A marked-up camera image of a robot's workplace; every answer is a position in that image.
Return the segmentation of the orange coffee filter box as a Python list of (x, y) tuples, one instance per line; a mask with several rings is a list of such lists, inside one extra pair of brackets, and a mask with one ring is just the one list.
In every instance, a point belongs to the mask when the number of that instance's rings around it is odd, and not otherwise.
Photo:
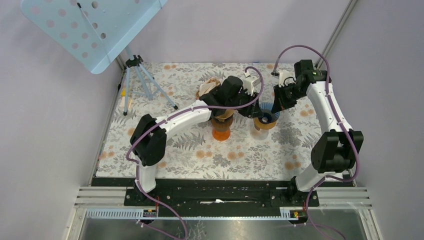
[(202, 95), (209, 93), (215, 87), (218, 87), (222, 84), (222, 80), (217, 77), (211, 77), (204, 83), (199, 85), (198, 91), (195, 94), (196, 99), (198, 100)]

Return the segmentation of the blue dripper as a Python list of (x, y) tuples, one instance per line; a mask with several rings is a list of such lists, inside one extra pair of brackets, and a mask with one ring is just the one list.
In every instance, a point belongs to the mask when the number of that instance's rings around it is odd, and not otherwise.
[(259, 107), (263, 113), (263, 116), (258, 118), (261, 123), (271, 124), (279, 119), (279, 112), (272, 113), (273, 106), (274, 104), (271, 102), (262, 102), (259, 104)]

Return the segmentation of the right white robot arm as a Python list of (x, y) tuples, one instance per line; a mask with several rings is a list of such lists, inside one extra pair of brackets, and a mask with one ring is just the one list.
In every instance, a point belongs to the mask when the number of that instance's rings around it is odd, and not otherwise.
[(307, 199), (306, 192), (316, 188), (319, 182), (336, 179), (337, 173), (357, 165), (364, 136), (361, 131), (353, 130), (342, 114), (328, 70), (314, 68), (311, 60), (300, 60), (294, 64), (293, 75), (277, 69), (271, 74), (279, 78), (273, 88), (272, 113), (293, 108), (299, 99), (307, 97), (320, 124), (321, 137), (311, 150), (311, 163), (294, 177), (294, 187), (286, 193), (287, 201), (299, 206)]

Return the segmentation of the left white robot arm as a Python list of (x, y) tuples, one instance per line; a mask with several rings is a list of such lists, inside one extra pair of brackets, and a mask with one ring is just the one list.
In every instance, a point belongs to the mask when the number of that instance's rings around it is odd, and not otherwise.
[(189, 127), (207, 122), (235, 110), (246, 118), (259, 118), (263, 112), (259, 97), (264, 90), (263, 77), (240, 79), (229, 76), (222, 84), (199, 97), (194, 103), (172, 115), (144, 115), (130, 138), (130, 152), (136, 156), (136, 199), (144, 206), (155, 200), (156, 165), (165, 156), (167, 140)]

